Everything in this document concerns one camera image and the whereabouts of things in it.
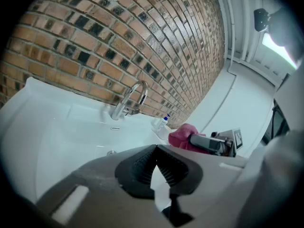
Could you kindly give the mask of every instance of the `pink cloth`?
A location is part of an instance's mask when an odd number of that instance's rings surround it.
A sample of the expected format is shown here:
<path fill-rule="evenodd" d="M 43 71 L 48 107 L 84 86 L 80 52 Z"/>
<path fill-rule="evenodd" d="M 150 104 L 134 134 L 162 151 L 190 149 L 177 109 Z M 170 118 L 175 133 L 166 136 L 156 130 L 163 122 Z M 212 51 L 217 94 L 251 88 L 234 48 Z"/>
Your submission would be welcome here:
<path fill-rule="evenodd" d="M 200 134 L 195 126 L 184 123 L 178 130 L 169 134 L 169 144 L 180 149 L 208 154 L 207 151 L 202 150 L 189 142 L 192 134 L 206 136 L 205 134 Z"/>

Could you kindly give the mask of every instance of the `wall-mounted light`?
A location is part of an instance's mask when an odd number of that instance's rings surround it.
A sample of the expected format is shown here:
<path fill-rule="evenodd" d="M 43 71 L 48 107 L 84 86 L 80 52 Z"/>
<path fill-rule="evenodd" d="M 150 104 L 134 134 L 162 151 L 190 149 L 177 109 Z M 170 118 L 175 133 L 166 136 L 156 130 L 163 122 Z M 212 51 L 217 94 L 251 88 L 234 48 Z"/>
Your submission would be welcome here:
<path fill-rule="evenodd" d="M 284 58 L 291 66 L 297 69 L 296 64 L 290 58 L 288 52 L 286 51 L 285 47 L 280 47 L 276 43 L 273 42 L 270 35 L 268 33 L 264 33 L 263 45 L 267 46 L 268 48 L 272 49 L 274 52 L 279 54 L 282 58 Z"/>

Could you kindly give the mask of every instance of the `white sink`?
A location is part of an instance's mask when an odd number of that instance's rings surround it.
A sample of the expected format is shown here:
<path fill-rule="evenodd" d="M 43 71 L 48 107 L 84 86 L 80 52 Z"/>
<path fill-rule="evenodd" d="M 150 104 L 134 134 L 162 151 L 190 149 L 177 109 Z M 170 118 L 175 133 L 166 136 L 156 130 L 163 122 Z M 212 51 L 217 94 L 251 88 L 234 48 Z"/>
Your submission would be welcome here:
<path fill-rule="evenodd" d="M 156 134 L 142 125 L 52 121 L 45 131 L 38 156 L 36 194 L 39 199 L 72 171 L 108 152 L 122 152 L 160 144 Z"/>
<path fill-rule="evenodd" d="M 86 162 L 149 144 L 167 144 L 143 114 L 111 117 L 114 106 L 33 78 L 0 110 L 1 160 L 13 188 L 35 203 Z"/>

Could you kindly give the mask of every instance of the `gray object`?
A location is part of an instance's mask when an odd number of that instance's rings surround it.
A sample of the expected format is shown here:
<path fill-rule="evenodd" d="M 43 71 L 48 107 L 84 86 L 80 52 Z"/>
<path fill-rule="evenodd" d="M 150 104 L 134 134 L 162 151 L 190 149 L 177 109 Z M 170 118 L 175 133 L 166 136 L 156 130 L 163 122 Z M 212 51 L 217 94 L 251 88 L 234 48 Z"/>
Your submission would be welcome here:
<path fill-rule="evenodd" d="M 129 100 L 130 96 L 133 94 L 133 92 L 139 87 L 142 86 L 142 94 L 139 97 L 137 103 L 139 105 L 142 105 L 147 97 L 148 94 L 148 85 L 146 81 L 140 80 L 137 81 L 132 88 L 128 91 L 128 93 L 124 96 L 124 98 L 122 99 L 121 102 L 119 102 L 116 106 L 116 108 L 114 109 L 114 111 L 111 114 L 111 117 L 113 120 L 118 120 L 119 117 L 122 114 L 125 115 L 135 115 L 135 114 L 139 114 L 140 110 L 139 109 L 135 109 L 135 110 L 131 110 L 125 107 L 127 101 Z"/>
<path fill-rule="evenodd" d="M 295 187 L 304 163 L 300 144 L 303 141 L 303 134 L 290 132 L 273 139 L 267 149 L 256 149 L 248 160 L 163 146 L 168 150 L 165 152 L 194 161 L 202 169 L 203 177 L 195 190 L 175 199 L 181 214 L 191 217 L 183 226 L 229 228 L 249 226 L 252 220 L 262 221 L 288 198 Z M 287 146 L 292 155 L 285 154 Z M 86 227 L 88 224 L 91 228 L 172 227 L 165 215 L 157 210 L 153 199 L 131 196 L 115 176 L 121 162 L 149 147 L 131 149 L 85 164 L 52 187 L 37 206 L 44 214 L 52 216 L 71 191 L 81 185 L 88 187 L 89 192 L 67 222 L 67 227 Z"/>

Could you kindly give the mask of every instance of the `faucet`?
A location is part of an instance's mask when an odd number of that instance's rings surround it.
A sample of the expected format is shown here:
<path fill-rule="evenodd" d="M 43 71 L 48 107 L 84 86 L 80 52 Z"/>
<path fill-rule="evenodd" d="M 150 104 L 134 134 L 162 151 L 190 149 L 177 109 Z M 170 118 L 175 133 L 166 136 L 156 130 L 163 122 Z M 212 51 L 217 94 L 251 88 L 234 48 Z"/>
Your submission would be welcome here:
<path fill-rule="evenodd" d="M 129 90 L 129 92 L 125 95 L 125 97 L 123 98 L 123 100 L 118 103 L 118 105 L 116 106 L 116 108 L 114 109 L 113 113 L 111 114 L 111 117 L 113 120 L 118 120 L 121 114 L 125 114 L 125 115 L 135 115 L 135 114 L 139 114 L 140 110 L 139 109 L 135 109 L 135 110 L 131 110 L 125 107 L 125 104 L 127 103 L 128 99 L 130 98 L 130 96 L 133 94 L 133 92 L 139 87 L 142 86 L 142 94 L 139 97 L 137 103 L 142 105 L 147 97 L 148 94 L 148 84 L 146 81 L 143 80 L 139 80 L 137 81 L 132 88 Z"/>

